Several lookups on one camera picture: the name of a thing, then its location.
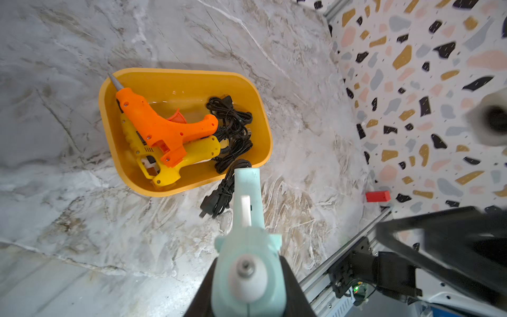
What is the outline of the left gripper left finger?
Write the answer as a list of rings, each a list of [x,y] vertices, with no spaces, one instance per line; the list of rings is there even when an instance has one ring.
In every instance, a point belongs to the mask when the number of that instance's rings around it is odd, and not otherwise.
[[[194,299],[187,308],[184,317],[214,317],[211,306],[213,276],[218,258],[215,258],[206,273]]]

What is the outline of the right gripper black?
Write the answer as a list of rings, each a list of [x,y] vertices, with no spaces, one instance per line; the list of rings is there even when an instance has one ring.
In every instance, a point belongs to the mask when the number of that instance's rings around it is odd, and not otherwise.
[[[506,304],[506,211],[459,207],[376,225],[385,247],[465,295]]]

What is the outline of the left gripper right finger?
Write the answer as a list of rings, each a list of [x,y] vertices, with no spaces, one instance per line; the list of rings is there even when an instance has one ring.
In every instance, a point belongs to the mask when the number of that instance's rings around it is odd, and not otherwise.
[[[283,316],[316,317],[316,314],[312,310],[310,303],[308,302],[287,260],[283,256],[280,256],[279,259],[281,261],[287,295],[287,302]]]

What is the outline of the mint green hot glue gun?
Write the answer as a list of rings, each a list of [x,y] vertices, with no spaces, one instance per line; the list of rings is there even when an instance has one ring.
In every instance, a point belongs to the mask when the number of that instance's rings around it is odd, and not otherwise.
[[[245,159],[232,163],[204,198],[201,216],[232,208],[232,228],[215,240],[211,310],[215,316],[282,316],[287,294],[279,257],[281,235],[265,230],[260,171]]]

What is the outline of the yellow hot glue gun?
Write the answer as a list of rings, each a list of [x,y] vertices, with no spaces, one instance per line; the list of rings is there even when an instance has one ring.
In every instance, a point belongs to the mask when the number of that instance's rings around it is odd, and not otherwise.
[[[232,151],[232,141],[223,147],[217,136],[207,136],[183,144],[172,154],[163,142],[150,146],[147,140],[152,137],[142,136],[127,115],[120,116],[120,124],[135,164],[157,190],[175,185],[182,178],[182,169],[221,159]]]

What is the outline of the orange hot glue gun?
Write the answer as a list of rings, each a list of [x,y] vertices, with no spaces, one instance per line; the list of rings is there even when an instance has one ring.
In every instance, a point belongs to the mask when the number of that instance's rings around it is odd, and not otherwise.
[[[249,112],[236,110],[230,96],[223,99],[211,97],[206,104],[210,113],[199,122],[187,123],[176,116],[169,119],[160,116],[145,97],[124,87],[115,76],[109,75],[109,78],[117,90],[116,100],[120,112],[128,116],[142,136],[152,137],[147,140],[150,146],[163,142],[174,154],[183,144],[207,136],[232,141],[231,153],[214,160],[217,162],[215,169],[218,173],[224,172],[234,160],[253,147],[251,133],[247,128],[252,123],[253,116]]]

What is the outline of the yellow plastic storage box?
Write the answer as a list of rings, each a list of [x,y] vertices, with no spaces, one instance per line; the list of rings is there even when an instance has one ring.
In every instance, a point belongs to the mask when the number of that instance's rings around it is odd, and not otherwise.
[[[243,158],[259,167],[273,152],[273,137],[257,88],[223,71],[127,68],[100,87],[98,103],[120,178],[138,194],[167,197],[221,180],[215,161],[225,121],[207,109],[213,97],[252,115],[244,129],[252,148]]]

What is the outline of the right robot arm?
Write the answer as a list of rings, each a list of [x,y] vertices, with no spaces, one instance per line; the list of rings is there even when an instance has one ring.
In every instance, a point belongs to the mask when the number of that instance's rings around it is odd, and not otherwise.
[[[473,316],[506,315],[506,211],[460,207],[376,225],[415,266],[417,298]]]

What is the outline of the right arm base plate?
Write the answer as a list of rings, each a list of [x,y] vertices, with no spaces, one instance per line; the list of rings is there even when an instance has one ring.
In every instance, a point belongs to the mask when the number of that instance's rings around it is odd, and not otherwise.
[[[331,288],[339,299],[359,281],[375,284],[376,256],[371,254],[369,240],[361,237],[327,270]]]

